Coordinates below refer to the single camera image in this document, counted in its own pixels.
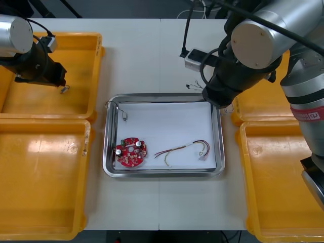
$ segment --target red circuit board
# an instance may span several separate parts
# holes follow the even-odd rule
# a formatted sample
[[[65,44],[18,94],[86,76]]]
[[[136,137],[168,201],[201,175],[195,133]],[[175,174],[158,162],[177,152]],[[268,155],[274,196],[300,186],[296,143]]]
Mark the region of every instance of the red circuit board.
[[[116,159],[123,166],[133,168],[144,161],[144,157],[147,155],[146,144],[144,141],[140,141],[142,145],[137,147],[136,142],[138,141],[138,138],[126,138],[116,146],[116,150],[121,150],[121,155],[116,155]]]

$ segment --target yellow plastic tray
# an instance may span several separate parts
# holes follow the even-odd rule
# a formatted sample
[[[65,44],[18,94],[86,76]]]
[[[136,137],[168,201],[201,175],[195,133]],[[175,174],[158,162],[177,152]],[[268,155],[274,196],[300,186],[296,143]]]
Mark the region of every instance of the yellow plastic tray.
[[[85,226],[86,120],[0,119],[0,240],[69,240]]]
[[[20,84],[15,75],[0,67],[0,118],[96,118],[102,37],[98,33],[55,33],[58,48],[50,54],[67,70],[70,89]]]
[[[289,52],[284,53],[281,65],[276,70],[275,83],[261,80],[235,98],[232,114],[235,125],[257,120],[295,120],[280,86],[280,81],[287,74],[289,55]]]
[[[247,228],[261,242],[322,242],[324,212],[306,187],[301,159],[311,152],[296,121],[244,123],[240,146]]]

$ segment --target robotic arm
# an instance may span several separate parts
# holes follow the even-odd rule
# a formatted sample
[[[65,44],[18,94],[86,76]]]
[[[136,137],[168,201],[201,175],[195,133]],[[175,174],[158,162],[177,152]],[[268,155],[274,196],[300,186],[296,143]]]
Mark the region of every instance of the robotic arm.
[[[233,10],[225,24],[226,38],[209,53],[197,49],[188,52],[184,45],[180,56],[185,58],[186,67],[200,72],[206,84],[203,97],[224,108],[261,79],[274,82],[281,56],[290,49],[288,74],[280,84],[313,152],[301,161],[305,169],[302,176],[324,209],[324,1],[242,0],[238,11],[226,2],[215,2]],[[305,36],[312,49],[265,27],[263,21],[246,19],[240,10],[266,20],[270,27],[279,26],[298,38]],[[215,68],[209,81],[205,65]]]
[[[0,14],[0,65],[15,73],[18,83],[65,86],[66,70],[48,56],[56,49],[55,36],[46,29],[48,36],[38,38],[29,21],[34,22]]]

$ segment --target white paper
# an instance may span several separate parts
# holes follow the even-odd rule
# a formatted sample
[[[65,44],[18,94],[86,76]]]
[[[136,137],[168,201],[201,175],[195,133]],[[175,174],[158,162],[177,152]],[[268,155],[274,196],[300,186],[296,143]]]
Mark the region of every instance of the white paper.
[[[124,121],[122,112],[118,112],[117,144],[120,144],[121,139],[135,137],[147,145],[148,155],[141,165],[132,170],[216,167],[211,106],[208,102],[120,104],[119,107],[128,114],[128,120]],[[164,162],[166,154],[154,159],[157,152],[187,145],[196,140],[209,143],[210,151],[206,160],[199,159],[202,144],[171,152],[167,157],[171,167]],[[115,169],[129,168],[116,161]]]

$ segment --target gray floor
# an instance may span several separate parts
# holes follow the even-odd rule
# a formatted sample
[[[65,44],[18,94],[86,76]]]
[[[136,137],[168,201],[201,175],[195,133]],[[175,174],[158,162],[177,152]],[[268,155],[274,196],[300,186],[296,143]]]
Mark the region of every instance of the gray floor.
[[[190,0],[67,0],[72,7],[84,18],[154,18],[154,19],[174,19],[178,14],[187,10],[191,6]],[[42,0],[44,5],[57,18],[75,18],[75,16],[59,0]],[[34,18],[41,18],[36,11]],[[182,14],[179,18],[186,18],[188,12]],[[202,18],[202,13],[194,13],[193,18]],[[236,231],[225,231],[230,239]],[[114,243],[115,233],[104,230],[84,230],[71,242],[75,243]],[[238,234],[229,242],[237,242]],[[45,243],[52,241],[26,241]],[[144,238],[138,236],[133,243],[145,243]],[[240,243],[257,243],[259,242],[253,235],[247,231],[242,232]]]

